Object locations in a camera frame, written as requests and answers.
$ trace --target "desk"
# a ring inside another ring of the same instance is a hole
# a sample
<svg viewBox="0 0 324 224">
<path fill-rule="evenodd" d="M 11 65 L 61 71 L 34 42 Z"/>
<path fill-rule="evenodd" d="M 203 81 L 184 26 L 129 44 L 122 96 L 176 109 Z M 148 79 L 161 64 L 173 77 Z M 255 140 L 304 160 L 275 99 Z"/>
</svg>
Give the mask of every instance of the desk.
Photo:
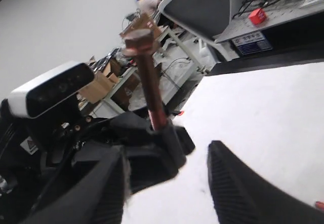
<svg viewBox="0 0 324 224">
<path fill-rule="evenodd" d="M 175 179 L 132 197 L 123 224 L 218 223 L 206 164 L 212 140 L 304 203 L 324 200 L 323 78 L 324 62 L 204 77 L 174 119 L 196 150 Z"/>
<path fill-rule="evenodd" d="M 163 40 L 167 35 L 169 35 L 177 45 L 183 50 L 183 52 L 191 59 L 192 62 L 196 65 L 197 69 L 203 70 L 203 66 L 199 63 L 198 59 L 193 55 L 193 53 L 183 44 L 183 42 L 174 34 L 174 32 L 167 26 L 163 27 L 162 34 L 157 39 L 159 42 Z"/>
<path fill-rule="evenodd" d="M 161 41 L 163 38 L 165 38 L 167 35 L 169 35 L 172 39 L 174 39 L 174 41 L 177 43 L 177 45 L 184 51 L 184 53 L 191 59 L 191 61 L 193 62 L 192 65 L 189 66 L 188 70 L 185 71 L 181 77 L 175 82 L 177 87 L 181 87 L 186 81 L 187 79 L 191 76 L 191 74 L 197 70 L 200 69 L 202 70 L 203 67 L 202 65 L 199 63 L 199 61 L 196 59 L 196 57 L 191 53 L 191 51 L 189 49 L 187 49 L 187 47 L 182 43 L 182 41 L 173 33 L 173 31 L 169 28 L 169 27 L 164 27 L 162 29 L 162 34 L 159 36 L 159 38 L 157 39 L 158 41 Z M 119 82 L 113 87 L 113 89 L 107 94 L 107 96 L 102 100 L 102 105 L 104 107 L 106 107 L 108 110 L 113 110 L 116 114 L 122 114 L 125 111 L 118 106 L 111 98 L 112 96 L 118 91 L 118 89 L 126 82 L 126 80 L 132 75 L 134 74 L 134 72 L 137 70 L 137 68 L 135 67 L 131 67 L 129 68 L 121 77 L 121 79 L 119 80 Z M 167 104 L 171 98 L 176 94 L 177 92 L 177 87 L 174 87 L 173 90 L 169 91 L 167 94 L 163 94 L 162 98 L 163 98 L 163 102 L 165 104 Z"/>
<path fill-rule="evenodd" d="M 229 41 L 242 35 L 256 31 L 262 31 L 267 28 L 278 26 L 293 20 L 311 16 L 324 11 L 323 3 L 300 8 L 305 0 L 281 0 L 277 4 L 265 8 L 268 19 L 260 25 L 253 25 L 248 16 L 250 12 L 242 14 L 230 21 L 224 32 L 217 37 L 218 43 Z"/>
</svg>

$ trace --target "black plastic part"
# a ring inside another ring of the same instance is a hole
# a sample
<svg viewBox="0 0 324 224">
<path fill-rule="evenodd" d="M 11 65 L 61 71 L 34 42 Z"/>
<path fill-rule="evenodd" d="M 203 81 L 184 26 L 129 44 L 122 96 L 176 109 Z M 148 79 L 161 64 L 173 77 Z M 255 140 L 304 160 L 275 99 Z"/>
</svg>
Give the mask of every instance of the black plastic part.
<svg viewBox="0 0 324 224">
<path fill-rule="evenodd" d="M 168 121 L 168 124 L 162 130 L 153 131 L 150 127 L 147 131 L 153 136 L 156 145 L 165 149 L 170 154 L 178 168 L 186 163 L 186 156 L 171 121 Z"/>
<path fill-rule="evenodd" d="M 119 224 L 126 199 L 123 149 L 113 147 L 70 191 L 24 224 Z"/>
<path fill-rule="evenodd" d="M 221 141 L 209 146 L 208 173 L 220 224 L 324 223 L 324 213 L 264 180 Z"/>
</svg>

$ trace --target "screw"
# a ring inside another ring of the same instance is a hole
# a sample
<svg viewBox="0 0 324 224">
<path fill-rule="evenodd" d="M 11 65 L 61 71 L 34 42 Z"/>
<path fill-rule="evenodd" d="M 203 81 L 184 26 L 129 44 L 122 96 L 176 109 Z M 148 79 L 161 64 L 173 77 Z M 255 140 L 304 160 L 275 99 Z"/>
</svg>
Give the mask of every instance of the screw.
<svg viewBox="0 0 324 224">
<path fill-rule="evenodd" d="M 152 58 L 153 52 L 158 48 L 154 43 L 153 32 L 150 29 L 134 30 L 125 37 L 125 44 L 126 49 L 123 53 L 133 57 L 137 63 L 152 127 L 154 130 L 160 130 L 167 125 L 168 121 Z"/>
</svg>

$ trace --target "robotic arm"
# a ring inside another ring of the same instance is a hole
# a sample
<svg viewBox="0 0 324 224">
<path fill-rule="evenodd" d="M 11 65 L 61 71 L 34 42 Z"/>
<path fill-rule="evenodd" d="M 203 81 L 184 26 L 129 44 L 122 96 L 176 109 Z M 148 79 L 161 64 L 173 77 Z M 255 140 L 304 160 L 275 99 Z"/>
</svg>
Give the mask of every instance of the robotic arm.
<svg viewBox="0 0 324 224">
<path fill-rule="evenodd" d="M 113 119 L 83 117 L 75 94 L 94 74 L 78 62 L 2 102 L 0 223 L 120 223 L 129 195 L 175 177 L 185 164 L 194 144 L 167 120 L 156 74 L 149 73 L 153 36 L 136 31 L 126 43 L 147 108 Z"/>
</svg>

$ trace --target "label sticker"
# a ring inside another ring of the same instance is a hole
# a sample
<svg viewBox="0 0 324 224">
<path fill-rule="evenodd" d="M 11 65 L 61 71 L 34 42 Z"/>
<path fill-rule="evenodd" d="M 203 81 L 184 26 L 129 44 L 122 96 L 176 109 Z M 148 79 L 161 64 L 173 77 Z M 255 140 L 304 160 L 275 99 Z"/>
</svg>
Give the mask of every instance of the label sticker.
<svg viewBox="0 0 324 224">
<path fill-rule="evenodd" d="M 36 153 L 38 151 L 38 148 L 36 146 L 36 144 L 32 141 L 32 139 L 30 137 L 28 137 L 27 139 L 25 139 L 21 144 L 21 147 L 23 147 L 23 149 L 25 151 L 28 152 L 28 154 L 33 155 L 34 153 Z"/>
<path fill-rule="evenodd" d="M 272 50 L 271 44 L 259 31 L 234 38 L 232 42 L 243 55 Z"/>
</svg>

